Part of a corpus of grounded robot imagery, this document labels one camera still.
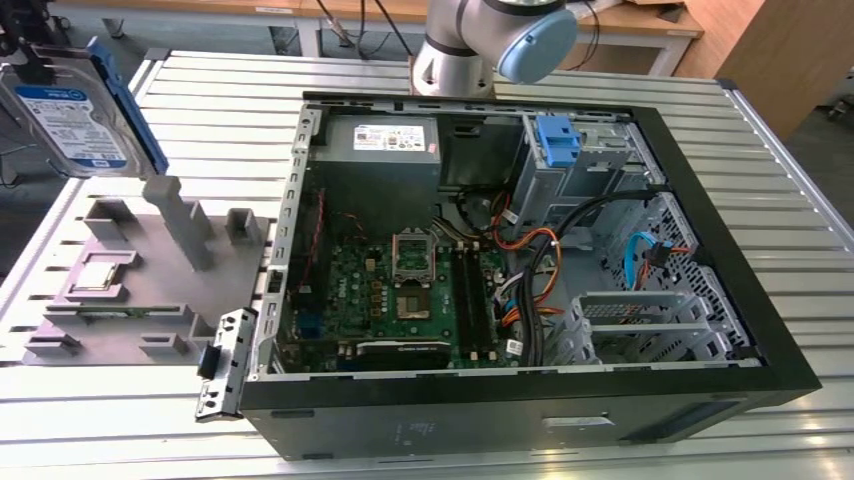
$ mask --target hard drive label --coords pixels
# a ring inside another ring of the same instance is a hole
[[[66,157],[91,168],[123,168],[127,158],[107,127],[92,119],[92,102],[82,90],[15,87],[15,93]]]

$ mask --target cable connector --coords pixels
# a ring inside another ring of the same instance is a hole
[[[665,268],[671,253],[673,243],[655,242],[653,247],[647,250],[646,261],[653,267]]]

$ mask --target power supply label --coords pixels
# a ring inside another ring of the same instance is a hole
[[[423,152],[425,127],[414,125],[359,125],[353,135],[354,150]]]
[[[82,90],[15,87],[15,93],[39,121],[63,155],[91,168],[123,168],[127,158],[110,130],[92,118],[92,102]]]

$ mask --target aluminum table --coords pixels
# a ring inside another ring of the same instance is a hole
[[[132,87],[183,195],[211,215],[251,207],[275,219],[303,91],[407,93],[407,75],[399,62],[196,52],[146,60]],[[288,463],[248,422],[194,423],[192,367],[10,366],[2,478],[854,478],[854,235],[741,93],[707,80],[605,74],[495,85],[502,98],[659,109],[824,389],[670,445]],[[0,364],[20,359],[42,323],[94,199],[152,212],[140,192],[135,179],[68,182],[0,289]]]

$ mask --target table leg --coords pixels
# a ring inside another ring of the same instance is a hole
[[[670,77],[673,75],[691,40],[691,37],[669,37],[667,46],[658,53],[655,63],[650,69],[649,74],[651,76]]]
[[[124,37],[124,30],[122,27],[124,26],[124,18],[102,18],[102,22],[104,24],[104,28],[107,28],[107,33],[112,38]]]
[[[303,57],[320,57],[320,20],[316,18],[298,18],[299,47]]]

